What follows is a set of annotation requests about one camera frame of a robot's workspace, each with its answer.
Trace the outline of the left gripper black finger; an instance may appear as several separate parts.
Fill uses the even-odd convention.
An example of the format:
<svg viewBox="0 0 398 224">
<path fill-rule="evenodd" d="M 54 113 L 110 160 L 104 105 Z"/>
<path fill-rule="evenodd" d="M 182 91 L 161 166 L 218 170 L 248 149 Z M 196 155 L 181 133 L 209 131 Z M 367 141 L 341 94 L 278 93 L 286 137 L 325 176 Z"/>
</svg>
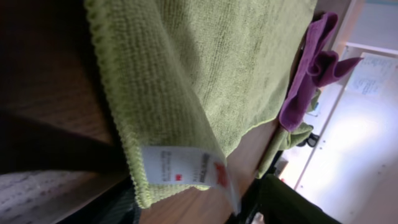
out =
<svg viewBox="0 0 398 224">
<path fill-rule="evenodd" d="M 116 128 L 103 118 L 111 143 L 1 109 L 1 174 L 36 170 L 127 172 Z"/>
</svg>

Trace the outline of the light green microfiber cloth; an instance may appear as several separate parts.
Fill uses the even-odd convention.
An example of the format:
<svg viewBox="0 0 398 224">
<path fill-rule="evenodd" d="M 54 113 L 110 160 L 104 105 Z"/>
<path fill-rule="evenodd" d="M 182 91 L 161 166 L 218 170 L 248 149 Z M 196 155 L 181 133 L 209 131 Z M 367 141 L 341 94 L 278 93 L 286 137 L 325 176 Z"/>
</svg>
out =
<svg viewBox="0 0 398 224">
<path fill-rule="evenodd" d="M 188 184 L 148 181 L 145 146 L 222 159 L 276 119 L 314 0 L 87 0 L 101 81 L 141 208 Z"/>
</svg>

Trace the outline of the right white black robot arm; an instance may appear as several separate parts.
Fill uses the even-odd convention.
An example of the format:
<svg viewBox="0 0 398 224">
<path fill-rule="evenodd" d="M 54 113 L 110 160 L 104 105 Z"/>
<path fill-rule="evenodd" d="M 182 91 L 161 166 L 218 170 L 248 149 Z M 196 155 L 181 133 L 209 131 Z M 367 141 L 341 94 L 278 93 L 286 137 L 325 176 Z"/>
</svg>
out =
<svg viewBox="0 0 398 224">
<path fill-rule="evenodd" d="M 272 174 L 256 179 L 226 224 L 340 224 Z"/>
</svg>

